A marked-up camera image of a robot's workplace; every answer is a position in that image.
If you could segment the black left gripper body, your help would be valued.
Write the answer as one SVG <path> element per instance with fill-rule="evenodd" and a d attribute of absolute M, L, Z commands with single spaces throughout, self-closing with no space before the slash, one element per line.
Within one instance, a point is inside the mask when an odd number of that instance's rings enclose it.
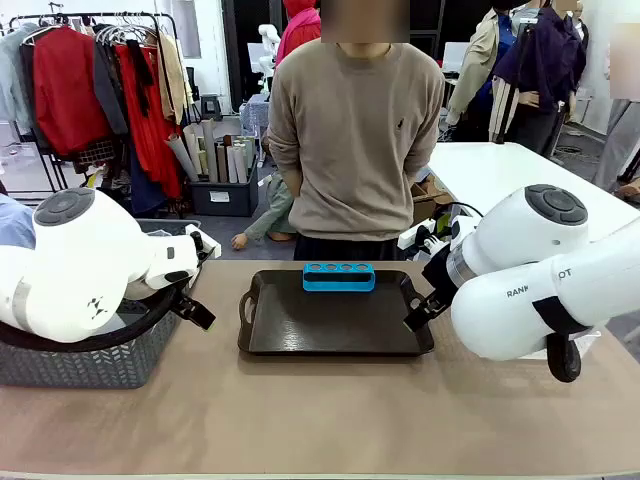
<path fill-rule="evenodd" d="M 170 306 L 195 306 L 197 302 L 191 297 L 187 282 L 177 282 L 168 287 L 167 296 Z"/>

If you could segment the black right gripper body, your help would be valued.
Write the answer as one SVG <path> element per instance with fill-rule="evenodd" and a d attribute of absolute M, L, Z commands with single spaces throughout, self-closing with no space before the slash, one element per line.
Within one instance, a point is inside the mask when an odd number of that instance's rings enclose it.
<path fill-rule="evenodd" d="M 424 278 L 434 288 L 434 293 L 441 303 L 450 303 L 458 290 L 447 270 L 449 254 L 450 248 L 442 247 L 430 257 L 422 272 Z"/>

